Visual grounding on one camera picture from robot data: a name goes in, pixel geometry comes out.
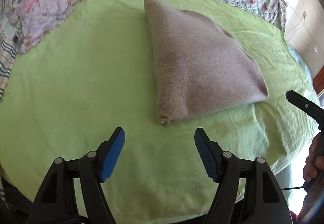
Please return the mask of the person's right hand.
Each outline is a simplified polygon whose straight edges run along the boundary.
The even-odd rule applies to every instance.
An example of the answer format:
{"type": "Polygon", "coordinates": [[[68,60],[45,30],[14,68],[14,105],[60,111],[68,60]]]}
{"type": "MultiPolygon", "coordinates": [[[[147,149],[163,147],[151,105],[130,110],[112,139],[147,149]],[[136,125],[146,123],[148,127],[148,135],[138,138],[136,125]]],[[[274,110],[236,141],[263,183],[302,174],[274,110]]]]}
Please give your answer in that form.
{"type": "Polygon", "coordinates": [[[303,178],[305,182],[310,182],[317,176],[317,171],[323,171],[323,156],[316,155],[318,147],[318,139],[323,136],[322,133],[316,135],[309,148],[309,155],[306,158],[306,164],[303,169],[303,178]]]}

